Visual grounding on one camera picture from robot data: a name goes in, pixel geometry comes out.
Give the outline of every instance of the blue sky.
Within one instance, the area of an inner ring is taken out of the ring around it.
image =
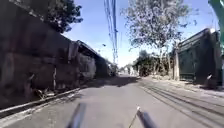
[[[72,24],[72,30],[63,35],[71,40],[81,40],[87,43],[99,54],[111,62],[112,45],[108,35],[108,25],[104,11],[104,0],[75,0],[76,4],[81,5],[81,15],[84,19],[82,23]],[[184,0],[191,8],[199,9],[199,15],[191,16],[189,20],[196,19],[198,24],[191,25],[184,29],[184,37],[188,38],[206,27],[218,29],[218,21],[208,0]],[[147,46],[136,48],[129,51],[130,46],[127,29],[125,28],[125,19],[120,15],[122,8],[128,7],[128,0],[117,0],[117,29],[118,29],[118,66],[125,66],[132,63],[140,50],[153,52],[153,49]]]

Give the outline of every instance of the vegetation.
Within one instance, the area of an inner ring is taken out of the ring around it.
[[[165,70],[168,71],[167,58],[162,58],[162,61]],[[134,61],[133,68],[139,71],[140,76],[148,76],[150,74],[166,75],[167,72],[163,72],[163,67],[161,67],[159,62],[160,58],[158,55],[155,53],[148,54],[145,50],[142,50],[139,52],[139,57]]]
[[[71,23],[80,23],[81,6],[73,0],[14,0],[14,3],[27,9],[31,14],[39,17],[55,31],[63,33],[72,28]]]
[[[169,55],[168,46],[181,39],[182,32],[179,28],[190,24],[186,19],[191,9],[183,0],[129,1],[130,5],[123,13],[127,19],[131,45],[149,45],[156,49],[158,52],[154,53],[153,57],[159,58],[157,68],[161,67],[162,72],[165,72],[164,58]]]

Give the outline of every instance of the street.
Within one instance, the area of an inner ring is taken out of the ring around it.
[[[80,90],[78,98],[52,104],[7,128],[65,128],[78,103],[86,104],[81,128],[128,128],[138,106],[158,128],[224,126],[221,98],[128,76],[89,84],[93,87]],[[132,128],[143,128],[138,118]]]

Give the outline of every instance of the power line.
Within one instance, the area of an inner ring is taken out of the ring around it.
[[[117,24],[116,0],[104,0],[105,14],[108,22],[109,37],[113,46],[113,62],[117,62]]]

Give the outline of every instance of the concrete wall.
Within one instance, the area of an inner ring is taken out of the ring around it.
[[[217,33],[205,29],[184,41],[179,49],[181,79],[204,84],[209,75],[220,83],[221,58]]]
[[[26,10],[8,0],[1,1],[0,87],[13,85],[16,90],[22,91],[30,75],[35,74],[35,86],[53,88],[55,68],[59,84],[78,86],[81,72],[79,59],[75,56],[77,49],[71,53],[71,45],[75,44]],[[104,76],[107,73],[104,72],[106,62],[102,59],[95,63],[97,74]]]

